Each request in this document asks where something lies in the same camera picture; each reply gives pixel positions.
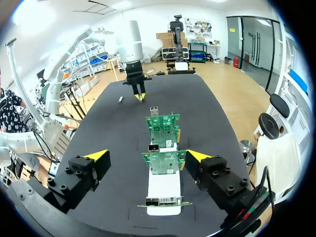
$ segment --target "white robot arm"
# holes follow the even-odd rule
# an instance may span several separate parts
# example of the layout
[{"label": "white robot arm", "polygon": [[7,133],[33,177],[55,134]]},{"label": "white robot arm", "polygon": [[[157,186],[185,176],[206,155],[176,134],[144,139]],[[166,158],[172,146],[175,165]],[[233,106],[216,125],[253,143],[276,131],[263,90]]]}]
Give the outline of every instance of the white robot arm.
[{"label": "white robot arm", "polygon": [[[46,118],[44,118],[43,114],[40,114],[31,103],[16,72],[15,58],[13,54],[13,45],[16,38],[7,42],[7,53],[14,80],[30,113],[35,118],[38,130],[41,131],[39,132],[39,135],[43,138],[48,147],[41,139],[38,141],[33,132],[0,132],[0,165],[3,165],[1,164],[1,160],[6,160],[7,164],[10,162],[9,150],[12,150],[17,154],[41,151],[40,146],[46,149],[47,154],[49,153],[48,148],[53,150],[52,148],[56,145],[61,133],[64,130],[64,124],[66,123],[65,119],[58,118],[56,116],[59,114],[60,87],[64,77],[64,72],[60,70],[60,67],[75,51],[76,46],[79,43],[87,44],[91,42],[98,42],[102,45],[107,43],[106,51],[109,54],[115,55],[119,52],[121,62],[127,64],[127,84],[133,86],[134,94],[136,95],[138,92],[136,92],[137,89],[135,90],[134,87],[141,82],[142,95],[144,96],[144,76],[140,64],[140,60],[143,58],[143,52],[137,21],[129,21],[122,27],[124,29],[120,29],[120,33],[117,34],[116,38],[118,46],[116,46],[117,44],[115,43],[115,38],[112,35],[96,33],[93,32],[89,26],[83,26],[73,40],[68,41],[53,53],[50,57],[48,66],[44,71],[44,79],[50,83],[46,94],[45,105],[45,113],[50,115]],[[132,70],[135,70],[135,68],[137,68],[137,78],[133,76],[135,72]]]},{"label": "white robot arm", "polygon": [[[35,109],[16,72],[15,58],[13,54],[13,45],[16,41],[16,38],[8,41],[6,44],[11,71],[19,92],[30,113],[36,120],[38,129],[41,131],[39,132],[40,136],[45,140],[46,144],[51,150],[63,132],[64,125],[67,124],[65,119],[58,118],[56,116],[59,114],[60,87],[64,77],[64,73],[62,70],[60,70],[60,67],[72,54],[78,43],[83,39],[86,39],[87,42],[100,42],[102,44],[105,43],[104,40],[99,40],[97,37],[99,36],[94,34],[93,30],[89,26],[84,26],[80,29],[78,36],[75,39],[62,45],[52,55],[51,60],[44,71],[44,78],[50,82],[50,86],[46,95],[45,112],[50,114],[50,116],[47,118],[44,118],[43,114],[40,114],[39,111]],[[45,152],[48,154],[49,152],[46,144],[41,139],[37,139],[33,132],[0,132],[0,165],[8,166],[11,164],[9,150],[12,150],[17,154],[27,152],[41,152],[42,148],[40,146],[42,146],[45,149]]]}]

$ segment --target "floral shirt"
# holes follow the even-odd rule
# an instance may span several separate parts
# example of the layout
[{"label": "floral shirt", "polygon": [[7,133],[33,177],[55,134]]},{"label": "floral shirt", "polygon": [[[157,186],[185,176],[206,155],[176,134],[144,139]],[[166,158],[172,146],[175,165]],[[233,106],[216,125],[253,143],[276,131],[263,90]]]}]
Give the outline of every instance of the floral shirt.
[{"label": "floral shirt", "polygon": [[0,124],[6,127],[6,132],[27,132],[28,127],[21,120],[15,106],[20,106],[22,98],[15,95],[12,90],[1,88]]}]

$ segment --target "red fire extinguisher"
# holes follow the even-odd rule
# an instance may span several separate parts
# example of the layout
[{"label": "red fire extinguisher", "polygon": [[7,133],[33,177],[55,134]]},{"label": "red fire extinguisher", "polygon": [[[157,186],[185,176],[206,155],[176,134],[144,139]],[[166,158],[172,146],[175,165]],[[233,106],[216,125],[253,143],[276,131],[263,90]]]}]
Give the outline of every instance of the red fire extinguisher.
[{"label": "red fire extinguisher", "polygon": [[238,68],[238,62],[239,62],[239,59],[237,57],[235,57],[234,58],[234,65],[233,65],[235,68]]}]

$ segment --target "black bolt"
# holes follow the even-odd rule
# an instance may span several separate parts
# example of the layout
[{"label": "black bolt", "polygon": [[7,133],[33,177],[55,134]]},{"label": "black bolt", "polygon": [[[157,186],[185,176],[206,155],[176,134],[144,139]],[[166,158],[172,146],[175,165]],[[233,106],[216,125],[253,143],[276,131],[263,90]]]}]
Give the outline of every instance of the black bolt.
[{"label": "black bolt", "polygon": [[65,171],[66,171],[67,174],[70,174],[70,173],[71,173],[70,167],[66,167],[66,168],[65,168]]},{"label": "black bolt", "polygon": [[33,192],[33,189],[28,189],[28,194],[32,194]]},{"label": "black bolt", "polygon": [[80,170],[78,170],[77,172],[76,172],[76,176],[77,177],[81,177],[83,175],[83,173],[80,171]]},{"label": "black bolt", "polygon": [[49,177],[49,178],[47,179],[47,182],[48,182],[48,184],[49,184],[50,186],[55,186],[55,181],[54,181],[53,178]]},{"label": "black bolt", "polygon": [[219,175],[219,172],[218,172],[218,171],[215,170],[215,171],[212,172],[212,177],[213,177],[213,178],[218,177],[218,175]]},{"label": "black bolt", "polygon": [[226,193],[227,194],[233,194],[233,192],[234,192],[234,187],[233,187],[233,185],[229,185],[227,188],[226,188]]},{"label": "black bolt", "polygon": [[246,186],[248,184],[248,179],[242,179],[240,185]]},{"label": "black bolt", "polygon": [[60,191],[62,191],[64,194],[69,191],[67,185],[63,184],[59,187]]}]

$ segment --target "workbench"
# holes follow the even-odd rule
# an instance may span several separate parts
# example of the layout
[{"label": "workbench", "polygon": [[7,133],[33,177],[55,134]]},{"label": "workbench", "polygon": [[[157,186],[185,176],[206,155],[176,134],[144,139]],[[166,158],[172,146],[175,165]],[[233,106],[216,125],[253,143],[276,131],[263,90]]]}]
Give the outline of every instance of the workbench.
[{"label": "workbench", "polygon": [[201,77],[192,74],[153,77],[145,82],[139,103],[131,86],[109,84],[74,135],[58,173],[75,155],[109,149],[111,164],[95,192],[88,192],[68,215],[103,230],[131,235],[204,237],[220,230],[227,216],[196,186],[186,169],[180,171],[181,195],[193,205],[175,216],[150,216],[145,202],[149,170],[141,153],[150,144],[146,116],[158,106],[160,115],[180,114],[179,149],[220,155],[241,178],[249,178],[236,135],[218,101]]}]

